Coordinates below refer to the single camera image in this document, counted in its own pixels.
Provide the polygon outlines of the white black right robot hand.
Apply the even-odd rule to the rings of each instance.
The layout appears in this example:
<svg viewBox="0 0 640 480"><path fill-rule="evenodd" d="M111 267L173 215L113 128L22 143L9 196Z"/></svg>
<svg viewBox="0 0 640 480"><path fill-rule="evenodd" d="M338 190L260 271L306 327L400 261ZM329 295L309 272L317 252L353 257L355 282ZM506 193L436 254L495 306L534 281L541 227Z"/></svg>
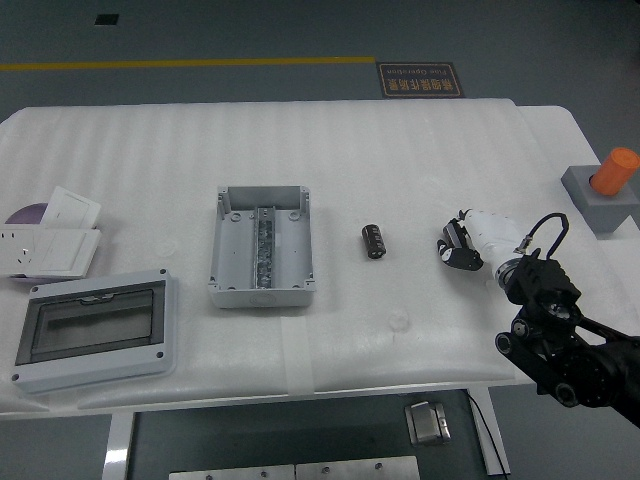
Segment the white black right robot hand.
<svg viewBox="0 0 640 480"><path fill-rule="evenodd" d="M487 265L498 277L520 260L524 234L510 218L481 210L460 211L437 242L441 261L452 268L478 271Z"/></svg>

